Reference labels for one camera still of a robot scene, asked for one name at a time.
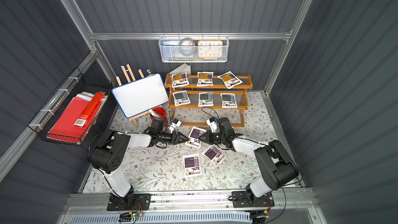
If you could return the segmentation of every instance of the mounting plate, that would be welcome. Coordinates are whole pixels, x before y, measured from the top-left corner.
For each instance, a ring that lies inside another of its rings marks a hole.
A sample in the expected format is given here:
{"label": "mounting plate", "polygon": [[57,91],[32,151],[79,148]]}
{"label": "mounting plate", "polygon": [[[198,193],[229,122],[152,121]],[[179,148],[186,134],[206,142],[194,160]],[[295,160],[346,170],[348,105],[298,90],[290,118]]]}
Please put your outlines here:
{"label": "mounting plate", "polygon": [[[142,204],[142,210],[148,210],[150,204],[150,194],[134,194],[134,198],[139,199]],[[108,203],[107,211],[137,211],[139,204],[134,204],[130,209],[123,209],[117,202]]]}
{"label": "mounting plate", "polygon": [[275,202],[273,201],[272,193],[268,192],[263,196],[263,200],[259,203],[256,203],[255,205],[250,205],[247,201],[247,194],[245,191],[232,191],[232,196],[234,199],[238,200],[233,200],[234,208],[249,208],[249,207],[274,207]]}

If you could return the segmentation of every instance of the metal grille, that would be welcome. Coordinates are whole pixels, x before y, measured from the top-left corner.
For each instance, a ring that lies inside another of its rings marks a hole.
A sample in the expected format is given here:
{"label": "metal grille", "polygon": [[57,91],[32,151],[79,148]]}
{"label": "metal grille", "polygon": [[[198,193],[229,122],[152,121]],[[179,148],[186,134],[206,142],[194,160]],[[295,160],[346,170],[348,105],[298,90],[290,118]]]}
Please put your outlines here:
{"label": "metal grille", "polygon": [[[116,224],[120,214],[79,214],[73,215],[71,224]],[[244,211],[213,211],[208,212],[179,212],[179,213],[144,213],[135,223],[190,223],[190,222],[220,222],[227,221],[251,223],[250,213]]]}
{"label": "metal grille", "polygon": [[[221,40],[223,45],[220,46],[197,46],[198,41],[193,40],[195,46],[165,46],[162,45],[162,37],[159,38],[160,55],[162,62],[226,62],[228,56],[229,39]],[[214,56],[206,56],[206,51]]]}

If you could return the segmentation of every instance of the black wire basket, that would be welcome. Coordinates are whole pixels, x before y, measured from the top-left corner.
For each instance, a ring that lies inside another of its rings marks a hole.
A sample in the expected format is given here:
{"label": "black wire basket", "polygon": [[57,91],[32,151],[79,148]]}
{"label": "black wire basket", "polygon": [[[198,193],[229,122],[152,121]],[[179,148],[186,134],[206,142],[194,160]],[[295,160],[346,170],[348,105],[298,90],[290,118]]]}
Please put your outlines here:
{"label": "black wire basket", "polygon": [[[117,102],[111,93],[111,89],[112,82],[109,80],[87,74],[80,74],[77,79],[74,79],[68,86],[67,90],[62,93],[57,102],[53,104],[50,111],[47,110],[47,113],[41,120],[40,125],[29,127],[35,131],[43,141],[83,146],[85,140],[91,140],[97,134],[105,131],[112,118]],[[48,132],[61,117],[69,102],[73,97],[81,92],[89,92],[93,94],[96,92],[105,92],[105,95],[107,95],[107,99],[103,103],[102,108],[87,127],[86,131],[80,137],[49,134]]]}

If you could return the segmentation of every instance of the white cable tie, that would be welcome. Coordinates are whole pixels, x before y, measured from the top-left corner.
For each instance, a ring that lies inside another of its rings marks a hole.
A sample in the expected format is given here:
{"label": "white cable tie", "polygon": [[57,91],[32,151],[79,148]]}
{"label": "white cable tie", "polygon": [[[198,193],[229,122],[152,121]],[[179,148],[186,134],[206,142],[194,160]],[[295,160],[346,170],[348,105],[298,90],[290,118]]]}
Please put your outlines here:
{"label": "white cable tie", "polygon": [[39,130],[42,130],[43,127],[41,126],[41,124],[29,124],[30,127],[37,127]]}
{"label": "white cable tie", "polygon": [[76,79],[79,82],[79,77],[68,77],[69,79]]}
{"label": "white cable tie", "polygon": [[54,116],[54,113],[52,112],[51,109],[42,109],[41,111],[46,111],[46,112],[50,112],[52,116]]}
{"label": "white cable tie", "polygon": [[58,89],[58,91],[65,91],[69,95],[69,91],[67,89]]}

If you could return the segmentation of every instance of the wooden easel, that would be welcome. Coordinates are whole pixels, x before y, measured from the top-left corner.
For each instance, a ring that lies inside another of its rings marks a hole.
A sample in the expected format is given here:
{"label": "wooden easel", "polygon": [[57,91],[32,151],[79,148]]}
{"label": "wooden easel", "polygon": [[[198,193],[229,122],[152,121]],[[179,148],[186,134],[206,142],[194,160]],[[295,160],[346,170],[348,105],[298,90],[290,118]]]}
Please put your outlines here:
{"label": "wooden easel", "polygon": [[[134,77],[134,74],[132,73],[132,70],[131,70],[131,68],[130,68],[130,64],[127,64],[126,66],[127,66],[127,69],[125,69],[124,66],[121,66],[121,68],[122,68],[122,70],[123,70],[123,73],[124,73],[125,76],[126,76],[127,82],[131,82],[129,75],[127,74],[127,71],[130,73],[130,76],[131,76],[131,78],[132,78],[132,81],[135,81],[135,77]],[[142,73],[141,69],[139,69],[138,72],[140,73],[141,78],[144,78],[144,74]],[[119,84],[119,86],[122,86],[122,82],[120,82],[120,78],[119,78],[118,76],[116,77],[116,80],[117,80],[117,83]],[[135,119],[138,118],[138,117],[144,116],[144,115],[146,115],[147,113],[149,113],[149,111],[146,111],[146,112],[137,114],[137,115],[135,115],[135,116],[129,118],[129,121],[131,121],[131,120],[134,121],[134,124],[135,124],[135,126],[137,127],[138,125],[137,125],[137,121],[136,121]]]}

